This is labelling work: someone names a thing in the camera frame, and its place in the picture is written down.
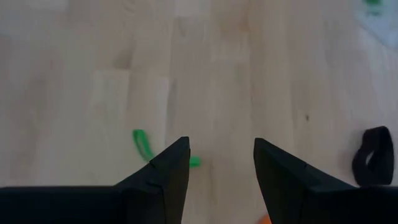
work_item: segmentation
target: green plastic piece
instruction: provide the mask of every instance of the green plastic piece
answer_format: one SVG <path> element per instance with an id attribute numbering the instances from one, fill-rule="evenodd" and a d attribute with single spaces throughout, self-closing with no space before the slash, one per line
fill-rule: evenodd
<path id="1" fill-rule="evenodd" d="M 132 130 L 132 139 L 136 144 L 138 153 L 141 155 L 144 161 L 149 162 L 155 157 L 155 154 L 150 149 L 147 134 L 142 129 Z M 191 168 L 199 167 L 201 165 L 201 159 L 197 156 L 192 156 L 189 160 L 189 166 Z"/>
<path id="2" fill-rule="evenodd" d="M 364 2 L 372 6 L 380 6 L 382 4 L 382 0 L 364 0 Z"/>

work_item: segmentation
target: black plastic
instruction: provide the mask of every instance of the black plastic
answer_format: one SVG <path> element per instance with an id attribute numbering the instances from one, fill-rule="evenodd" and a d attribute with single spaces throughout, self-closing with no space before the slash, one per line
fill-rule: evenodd
<path id="1" fill-rule="evenodd" d="M 182 137 L 107 187 L 5 187 L 0 223 L 181 223 L 190 146 Z"/>
<path id="2" fill-rule="evenodd" d="M 397 188 L 358 189 L 259 138 L 254 163 L 272 224 L 397 222 Z"/>

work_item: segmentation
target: orange object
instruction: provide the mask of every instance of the orange object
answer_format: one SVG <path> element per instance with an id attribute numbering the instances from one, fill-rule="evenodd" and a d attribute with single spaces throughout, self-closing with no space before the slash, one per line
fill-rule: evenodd
<path id="1" fill-rule="evenodd" d="M 272 224 L 271 223 L 271 219 L 269 218 L 269 215 L 264 215 L 260 221 L 258 222 L 258 224 Z"/>

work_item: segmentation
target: wooden floor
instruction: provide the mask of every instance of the wooden floor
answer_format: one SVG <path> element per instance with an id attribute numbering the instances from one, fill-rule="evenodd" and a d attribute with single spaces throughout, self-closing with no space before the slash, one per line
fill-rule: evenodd
<path id="1" fill-rule="evenodd" d="M 354 184 L 363 131 L 398 140 L 397 59 L 346 0 L 3 0 L 0 185 L 115 184 L 140 128 L 203 159 L 183 223 L 254 223 L 254 138 Z"/>

